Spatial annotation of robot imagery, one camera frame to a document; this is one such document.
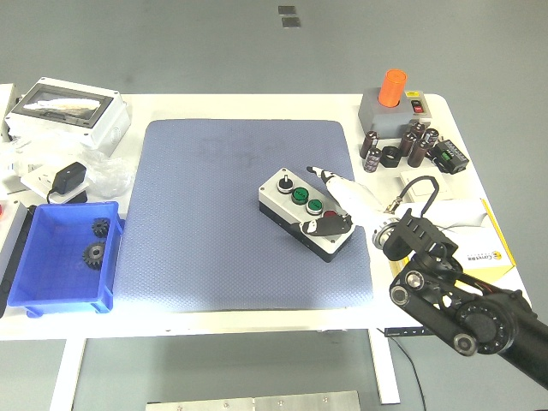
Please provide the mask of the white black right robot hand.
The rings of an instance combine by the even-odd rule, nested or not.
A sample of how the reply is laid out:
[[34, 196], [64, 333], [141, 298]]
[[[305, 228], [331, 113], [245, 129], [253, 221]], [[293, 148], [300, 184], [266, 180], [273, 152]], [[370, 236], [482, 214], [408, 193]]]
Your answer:
[[310, 236], [341, 235], [350, 232], [354, 226], [371, 228], [381, 223], [384, 216], [382, 206], [367, 187], [318, 167], [307, 166], [307, 171], [322, 180], [344, 213], [300, 223], [301, 233]]

